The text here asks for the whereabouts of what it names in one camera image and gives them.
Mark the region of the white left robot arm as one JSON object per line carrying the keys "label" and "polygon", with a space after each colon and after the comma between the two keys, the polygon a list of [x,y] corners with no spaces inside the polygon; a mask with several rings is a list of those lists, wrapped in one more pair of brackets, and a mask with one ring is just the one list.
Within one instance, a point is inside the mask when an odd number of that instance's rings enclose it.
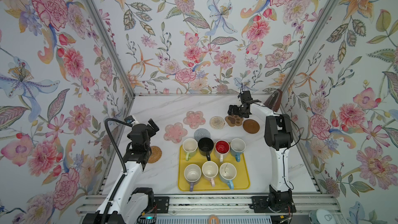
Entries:
{"label": "white left robot arm", "polygon": [[[127,135],[128,143],[125,154],[122,155],[115,142],[109,123],[115,122],[130,127]],[[143,214],[155,209],[155,199],[152,188],[137,187],[140,178],[152,155],[150,139],[159,131],[152,119],[147,124],[139,123],[133,116],[123,121],[107,118],[104,121],[105,130],[121,162],[122,170],[114,183],[109,195],[95,213],[86,214],[83,224],[135,224]]]}

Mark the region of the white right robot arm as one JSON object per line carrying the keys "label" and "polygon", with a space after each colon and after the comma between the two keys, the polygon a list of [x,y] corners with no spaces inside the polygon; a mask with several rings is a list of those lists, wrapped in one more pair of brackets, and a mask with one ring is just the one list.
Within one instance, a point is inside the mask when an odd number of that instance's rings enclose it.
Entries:
{"label": "white right robot arm", "polygon": [[274,196],[291,194],[293,188],[289,185],[288,154],[293,146],[293,123],[288,115],[278,112],[282,91],[277,89],[264,103],[253,99],[249,90],[240,92],[238,99],[240,105],[230,105],[228,115],[241,118],[255,115],[265,124],[264,140],[271,150],[270,194]]}

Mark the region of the multicolour woven round coaster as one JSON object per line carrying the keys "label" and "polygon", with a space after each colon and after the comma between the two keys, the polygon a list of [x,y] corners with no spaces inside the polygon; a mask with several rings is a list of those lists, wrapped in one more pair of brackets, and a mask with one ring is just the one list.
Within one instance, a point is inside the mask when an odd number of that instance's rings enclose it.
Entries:
{"label": "multicolour woven round coaster", "polygon": [[220,116],[214,116],[209,121],[210,126],[215,130],[221,130],[225,127],[225,120]]}

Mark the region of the brown paw print coaster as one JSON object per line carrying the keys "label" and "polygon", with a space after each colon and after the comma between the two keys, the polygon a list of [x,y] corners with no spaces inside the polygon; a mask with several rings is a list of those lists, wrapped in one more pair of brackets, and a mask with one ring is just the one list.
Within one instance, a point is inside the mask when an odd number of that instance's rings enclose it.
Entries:
{"label": "brown paw print coaster", "polygon": [[243,124],[244,118],[237,115],[228,115],[225,117],[225,121],[230,127],[239,127]]}

